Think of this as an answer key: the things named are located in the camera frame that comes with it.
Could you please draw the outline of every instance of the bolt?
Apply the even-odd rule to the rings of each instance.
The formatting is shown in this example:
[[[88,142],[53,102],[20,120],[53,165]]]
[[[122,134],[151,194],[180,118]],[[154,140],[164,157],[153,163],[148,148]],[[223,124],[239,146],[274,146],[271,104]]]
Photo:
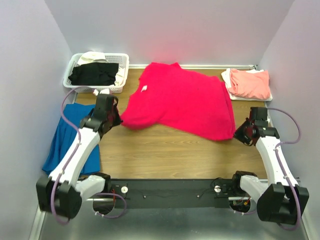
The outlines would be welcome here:
[[[220,193],[221,192],[221,187],[220,186],[215,186],[214,187],[214,191],[216,192],[216,193]]]
[[[121,188],[121,192],[122,192],[123,194],[126,194],[126,193],[128,192],[128,188],[127,188],[126,186],[123,186],[123,187]]]

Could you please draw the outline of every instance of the wire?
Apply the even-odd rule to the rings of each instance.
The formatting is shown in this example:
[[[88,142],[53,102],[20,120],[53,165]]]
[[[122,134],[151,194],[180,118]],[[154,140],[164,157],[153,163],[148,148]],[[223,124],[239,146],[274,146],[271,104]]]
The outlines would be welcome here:
[[[68,218],[67,221],[63,221],[61,218],[58,217],[57,212],[56,212],[56,207],[55,207],[55,194],[56,194],[56,190],[57,190],[58,184],[60,182],[61,176],[64,174],[64,171],[66,170],[66,168],[67,168],[68,164],[70,163],[71,159],[73,158],[73,156],[76,154],[76,152],[80,146],[80,143],[81,143],[81,133],[79,131],[79,128],[66,118],[66,116],[64,114],[64,105],[65,105],[65,102],[66,102],[67,98],[69,97],[69,95],[79,88],[83,88],[83,86],[75,87],[66,94],[65,98],[62,101],[61,108],[60,108],[60,114],[61,114],[62,119],[68,125],[70,125],[74,130],[76,130],[77,135],[78,135],[78,142],[77,142],[74,150],[72,151],[70,157],[68,158],[68,160],[65,162],[64,166],[62,167],[61,173],[59,173],[59,175],[57,176],[57,178],[53,184],[51,196],[50,196],[50,208],[51,208],[52,215],[54,216],[56,221],[61,225],[67,225],[70,222],[70,218]],[[101,215],[101,216],[103,215],[103,217],[107,218],[107,219],[116,219],[125,213],[125,211],[127,209],[127,202],[122,196],[120,196],[114,192],[113,193],[98,193],[97,195],[113,196],[113,202],[115,202],[115,197],[120,198],[124,202],[124,210],[119,215],[116,215],[116,216],[107,216],[107,215],[100,214],[98,212],[96,214]]]
[[[120,212],[118,215],[108,216],[108,215],[101,214],[98,211],[95,212],[96,215],[99,215],[99,216],[101,216],[101,217],[103,217],[105,219],[117,219],[117,218],[121,217],[126,212],[126,210],[127,210],[127,202],[126,202],[126,200],[124,199],[123,196],[121,196],[119,194],[116,194],[116,193],[112,193],[112,192],[110,192],[110,193],[101,192],[101,193],[97,193],[96,195],[98,195],[98,196],[114,196],[114,197],[118,197],[124,203],[124,208],[123,208],[122,212]]]
[[[254,210],[254,211],[249,211],[249,212],[242,212],[242,211],[236,211],[236,210],[233,210],[232,208],[229,208],[230,211],[232,211],[234,214],[238,213],[238,214],[241,214],[241,215],[250,215],[250,214],[255,214],[257,212],[257,210]]]
[[[131,192],[138,192],[141,194],[141,196],[143,198],[146,198],[146,197],[149,197],[149,196],[155,196],[155,197],[159,197],[159,198],[162,198],[162,199],[166,199],[166,198],[171,198],[171,197],[177,197],[179,196],[178,194],[169,194],[169,195],[159,195],[159,194],[156,194],[154,191],[148,191],[148,192],[142,192],[138,189],[131,189],[130,190]]]
[[[114,189],[112,189],[111,191],[113,194],[116,193],[116,191]],[[116,196],[113,196],[113,206],[115,206],[115,203],[116,203]]]
[[[64,166],[62,167],[61,173],[59,173],[59,175],[57,176],[57,178],[56,178],[56,180],[55,180],[55,182],[53,184],[52,191],[51,191],[51,196],[50,196],[50,208],[51,208],[52,215],[54,216],[55,220],[61,225],[67,225],[69,223],[69,221],[70,221],[70,218],[68,218],[67,221],[63,221],[61,218],[58,217],[57,212],[56,212],[56,207],[55,207],[56,190],[57,190],[58,184],[60,182],[61,176],[64,174],[64,171],[66,170],[68,164],[70,163],[71,159],[73,158],[73,156],[75,155],[76,151],[78,150],[78,148],[80,146],[80,142],[81,142],[81,134],[80,134],[79,128],[66,118],[66,116],[64,114],[64,105],[65,105],[65,101],[67,100],[69,95],[71,93],[73,93],[75,90],[79,89],[79,88],[81,88],[81,86],[78,86],[76,88],[71,89],[66,94],[65,98],[62,101],[61,108],[60,108],[60,114],[61,114],[62,119],[68,125],[70,125],[74,130],[76,130],[77,135],[78,135],[78,142],[75,145],[75,148],[72,151],[71,155],[69,156],[68,160],[65,162]]]
[[[199,195],[199,199],[201,199],[204,194],[209,194],[209,193],[212,193],[212,194],[215,193],[214,188],[207,188],[203,190],[202,193]]]
[[[238,204],[233,204],[232,206],[239,206],[240,204],[242,204],[243,202],[244,202],[244,198],[246,197],[246,195],[244,195],[241,199],[239,199],[239,200],[237,200],[238,202],[240,202],[240,203],[238,203]]]
[[[299,198],[298,198],[298,195],[297,195],[297,193],[296,193],[296,190],[295,190],[292,182],[290,181],[290,179],[287,177],[288,174],[287,174],[287,172],[286,172],[286,170],[285,170],[285,168],[284,168],[284,165],[283,165],[282,162],[281,162],[281,159],[280,159],[280,156],[279,156],[279,153],[278,153],[278,147],[280,147],[280,146],[283,145],[283,144],[296,144],[297,142],[299,142],[300,139],[301,139],[301,129],[300,129],[300,126],[299,126],[299,124],[297,123],[297,121],[294,119],[294,117],[291,116],[288,112],[283,111],[283,110],[278,109],[278,108],[274,108],[274,107],[269,107],[268,110],[275,110],[275,111],[284,113],[285,115],[287,115],[289,118],[292,119],[292,121],[294,122],[294,124],[296,125],[297,130],[298,130],[298,137],[297,137],[296,140],[294,140],[294,141],[281,141],[281,142],[279,142],[279,143],[275,146],[275,148],[274,148],[275,155],[276,155],[276,159],[278,160],[278,163],[279,163],[279,165],[280,165],[280,168],[281,168],[281,170],[282,170],[282,173],[283,173],[283,175],[286,177],[285,179],[286,179],[286,181],[288,182],[289,187],[290,187],[290,189],[291,189],[291,191],[292,191],[293,198],[294,198],[294,201],[295,201],[295,204],[296,204],[296,214],[297,214],[297,218],[296,218],[296,222],[295,222],[294,227],[286,227],[286,226],[283,226],[283,225],[280,224],[280,223],[278,223],[278,225],[279,225],[282,229],[284,229],[284,230],[294,231],[294,230],[296,230],[296,229],[298,228],[298,226],[300,225],[300,221],[301,221],[300,203],[299,203]]]
[[[250,202],[251,197],[247,201],[244,202],[244,205],[247,205]]]
[[[222,177],[216,177],[216,178],[214,178],[213,180],[212,180],[212,182],[210,183],[210,187],[211,188],[215,188],[214,186],[213,186],[213,183],[216,181],[216,180],[218,180],[218,179],[222,179]]]

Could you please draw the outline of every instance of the folded clothing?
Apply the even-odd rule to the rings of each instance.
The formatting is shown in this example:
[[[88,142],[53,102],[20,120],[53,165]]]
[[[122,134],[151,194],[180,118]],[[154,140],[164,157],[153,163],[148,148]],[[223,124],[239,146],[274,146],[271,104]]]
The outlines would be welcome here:
[[[95,105],[82,105],[78,103],[67,104],[64,108],[65,117],[77,127],[80,121],[89,114]],[[58,166],[66,155],[68,149],[77,135],[76,130],[69,126],[62,118],[56,128],[49,155],[42,167],[48,175]],[[100,171],[100,152],[97,145],[85,162],[81,174],[92,174]]]
[[[74,67],[69,79],[76,86],[110,86],[118,70],[119,63],[92,62]]]
[[[108,63],[106,60],[106,55],[103,52],[97,51],[87,51],[81,55],[77,64],[90,64],[90,63]],[[119,66],[118,72],[115,75],[115,82],[114,84],[110,84],[108,86],[121,86],[125,79],[125,69]]]
[[[178,63],[147,66],[121,119],[131,129],[162,124],[214,141],[231,139],[236,130],[225,84]]]
[[[228,91],[236,97],[261,100],[270,97],[268,71],[249,73],[232,68],[230,81]]]
[[[252,69],[252,70],[247,70],[246,72],[254,74],[254,73],[264,72],[264,70]],[[222,72],[221,76],[222,76],[223,81],[225,82],[225,87],[228,90],[229,88],[232,87],[231,80],[230,80],[230,68],[227,68],[224,72]],[[239,100],[239,101],[266,101],[266,102],[269,102],[269,101],[272,101],[272,99],[273,99],[271,92],[270,92],[270,96],[268,99],[238,97],[238,96],[235,96],[232,93],[230,93],[229,90],[228,90],[228,94],[229,94],[229,97],[231,100]]]

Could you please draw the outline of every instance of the black metal base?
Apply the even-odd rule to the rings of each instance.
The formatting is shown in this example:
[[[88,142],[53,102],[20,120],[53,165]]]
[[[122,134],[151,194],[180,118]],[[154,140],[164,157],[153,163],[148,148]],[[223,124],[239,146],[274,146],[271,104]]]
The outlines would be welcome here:
[[[125,198],[128,209],[229,208],[229,197],[236,197],[232,179],[112,179],[111,183],[115,193]],[[127,193],[121,192],[124,186]],[[115,208],[123,206],[122,201],[116,201]]]

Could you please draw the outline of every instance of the metal floor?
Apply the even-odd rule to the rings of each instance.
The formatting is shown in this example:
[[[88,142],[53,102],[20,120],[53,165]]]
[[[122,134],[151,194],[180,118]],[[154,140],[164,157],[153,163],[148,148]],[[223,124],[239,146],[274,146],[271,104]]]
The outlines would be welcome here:
[[[221,208],[129,209],[118,219],[94,214],[92,201],[82,204],[69,225],[46,214],[41,240],[307,240],[303,226],[282,230],[256,214],[234,214]]]

